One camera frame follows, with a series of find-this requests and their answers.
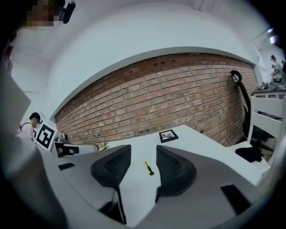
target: white wall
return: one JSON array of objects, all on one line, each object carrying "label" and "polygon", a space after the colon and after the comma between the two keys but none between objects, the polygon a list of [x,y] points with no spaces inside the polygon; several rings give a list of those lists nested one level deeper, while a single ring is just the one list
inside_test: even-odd
[{"label": "white wall", "polygon": [[263,61],[265,63],[265,67],[267,69],[267,73],[266,73],[267,74],[267,81],[269,82],[272,79],[270,74],[273,72],[273,69],[271,68],[273,61],[270,60],[271,55],[274,55],[276,57],[277,62],[282,67],[281,61],[282,60],[285,61],[284,53],[283,53],[282,49],[278,48],[274,44],[269,44],[269,45],[263,47],[262,49],[259,50],[259,52],[261,53],[261,56],[262,56]]},{"label": "white wall", "polygon": [[254,68],[254,72],[256,75],[256,80],[258,85],[262,85],[262,82],[267,82],[268,77],[267,77],[267,69],[264,63],[264,60],[262,58],[261,53],[259,50],[255,47],[254,44],[251,44],[249,47],[250,50],[252,51],[253,59],[256,60],[256,65]]},{"label": "white wall", "polygon": [[48,69],[36,60],[29,61],[29,64],[24,61],[23,63],[19,63],[18,59],[20,57],[24,58],[18,54],[17,58],[13,59],[12,78],[31,100],[31,104],[23,116],[21,123],[28,119],[33,112],[38,112],[44,123],[55,128],[54,120],[50,120],[44,114],[44,95],[46,93]]},{"label": "white wall", "polygon": [[84,87],[128,64],[170,53],[209,52],[253,62],[224,20],[172,3],[133,5],[113,11],[87,29],[54,61],[47,85],[46,115]]},{"label": "white wall", "polygon": [[219,0],[211,13],[226,20],[247,44],[270,28],[270,24],[247,0]]}]

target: red brick wall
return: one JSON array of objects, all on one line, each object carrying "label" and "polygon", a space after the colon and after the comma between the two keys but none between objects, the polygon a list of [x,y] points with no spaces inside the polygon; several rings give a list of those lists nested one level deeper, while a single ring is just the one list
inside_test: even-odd
[{"label": "red brick wall", "polygon": [[212,54],[143,60],[92,83],[55,116],[74,144],[94,144],[186,124],[229,146],[242,134],[244,103],[230,78],[238,70],[251,93],[253,66]]}]

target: small framed picture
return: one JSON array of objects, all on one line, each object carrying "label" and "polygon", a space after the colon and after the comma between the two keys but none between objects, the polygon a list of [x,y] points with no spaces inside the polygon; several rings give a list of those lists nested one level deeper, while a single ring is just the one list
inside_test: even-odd
[{"label": "small framed picture", "polygon": [[161,143],[173,141],[179,138],[178,135],[175,134],[173,130],[160,132],[159,135],[160,135]]}]

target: chair backrest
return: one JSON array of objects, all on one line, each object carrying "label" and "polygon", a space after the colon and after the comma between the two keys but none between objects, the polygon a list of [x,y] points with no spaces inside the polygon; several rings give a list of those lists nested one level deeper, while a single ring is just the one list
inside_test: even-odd
[{"label": "chair backrest", "polygon": [[[258,114],[258,111],[281,118]],[[281,141],[286,127],[286,97],[283,99],[251,97],[251,119],[247,141],[250,143],[253,126],[257,126]]]}]

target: table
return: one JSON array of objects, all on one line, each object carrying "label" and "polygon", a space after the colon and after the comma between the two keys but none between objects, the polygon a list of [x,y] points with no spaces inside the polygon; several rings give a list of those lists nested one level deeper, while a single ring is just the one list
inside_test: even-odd
[{"label": "table", "polygon": [[275,95],[275,98],[279,99],[279,95],[283,95],[283,97],[286,96],[286,89],[256,89],[252,95],[254,97],[266,96],[266,98],[268,98],[269,95]]},{"label": "table", "polygon": [[[129,227],[135,227],[155,206],[156,191],[161,186],[156,166],[157,145],[170,146],[221,161],[253,185],[262,176],[254,165],[192,128],[182,125],[172,129],[179,139],[166,143],[161,143],[158,133],[108,143],[110,148],[131,145],[131,165],[120,183],[122,204]],[[144,161],[151,167],[153,176],[149,175]]]}]

